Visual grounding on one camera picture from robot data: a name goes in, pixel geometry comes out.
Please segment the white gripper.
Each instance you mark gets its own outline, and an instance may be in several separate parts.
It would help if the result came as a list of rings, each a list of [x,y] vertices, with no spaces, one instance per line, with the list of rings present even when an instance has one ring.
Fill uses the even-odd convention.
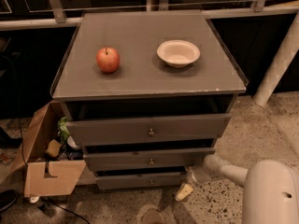
[[[192,185],[204,184],[211,180],[211,176],[204,170],[204,168],[201,165],[188,166],[186,168],[186,171],[187,171],[187,180],[190,184],[183,183],[180,186],[175,197],[175,199],[178,202],[182,201],[193,192]]]

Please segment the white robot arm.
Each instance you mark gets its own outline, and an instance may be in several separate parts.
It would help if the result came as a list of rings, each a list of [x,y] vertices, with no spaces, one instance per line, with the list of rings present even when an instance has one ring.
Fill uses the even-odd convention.
[[[220,178],[243,188],[242,224],[299,224],[299,174],[279,161],[262,160],[246,169],[206,155],[200,165],[187,169],[176,200]]]

